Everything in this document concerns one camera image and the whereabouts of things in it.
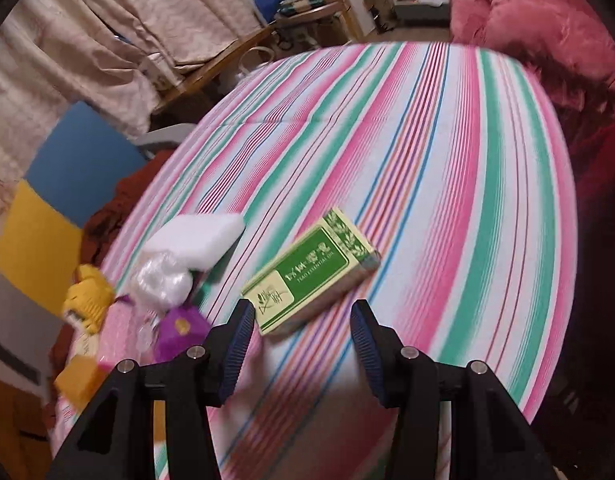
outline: metal screw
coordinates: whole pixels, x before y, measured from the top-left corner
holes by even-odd
[[[419,356],[419,351],[413,346],[404,346],[401,348],[401,355],[405,359],[416,359]]]
[[[187,355],[192,359],[199,359],[205,355],[205,349],[199,345],[191,346],[188,348]]]
[[[122,374],[126,374],[134,369],[134,362],[132,359],[123,359],[123,361],[116,365],[116,369]]]
[[[483,375],[487,370],[487,365],[483,361],[474,361],[469,365],[475,374]]]

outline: purple cloth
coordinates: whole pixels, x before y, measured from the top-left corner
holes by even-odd
[[[158,339],[154,346],[157,363],[171,361],[190,346],[201,345],[212,325],[194,305],[171,309],[158,326]]]

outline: cardboard box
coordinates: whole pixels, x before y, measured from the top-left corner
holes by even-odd
[[[338,208],[279,253],[242,290],[260,333],[295,330],[379,267],[380,255]]]

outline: beige curtain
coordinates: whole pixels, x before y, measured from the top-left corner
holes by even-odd
[[[139,136],[154,67],[176,82],[257,27],[248,0],[20,0],[0,28],[0,211],[71,103]]]

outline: blue panel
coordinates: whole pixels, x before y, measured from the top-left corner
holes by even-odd
[[[129,140],[80,102],[58,122],[25,178],[45,202],[82,228],[113,198],[118,181],[144,164]]]

